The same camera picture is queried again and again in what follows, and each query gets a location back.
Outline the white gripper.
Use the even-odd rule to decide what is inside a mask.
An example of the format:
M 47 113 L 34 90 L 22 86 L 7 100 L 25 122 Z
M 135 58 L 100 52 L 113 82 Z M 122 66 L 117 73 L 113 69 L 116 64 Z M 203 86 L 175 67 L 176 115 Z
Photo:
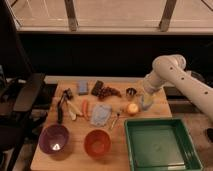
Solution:
M 154 94 L 158 92 L 164 85 L 164 80 L 158 77 L 156 74 L 148 74 L 143 80 L 143 88 L 148 94 Z M 142 109 L 146 109 L 146 103 L 144 94 L 140 97 L 140 104 Z M 154 104 L 154 95 L 148 95 L 147 97 L 147 109 Z

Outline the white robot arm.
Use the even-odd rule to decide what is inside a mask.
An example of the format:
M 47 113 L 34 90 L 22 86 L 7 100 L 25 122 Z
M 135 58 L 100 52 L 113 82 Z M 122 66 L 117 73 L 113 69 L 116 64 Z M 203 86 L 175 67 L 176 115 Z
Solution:
M 166 82 L 173 84 L 213 122 L 213 88 L 187 74 L 182 55 L 162 55 L 152 62 L 152 71 L 143 79 L 143 88 L 152 95 Z

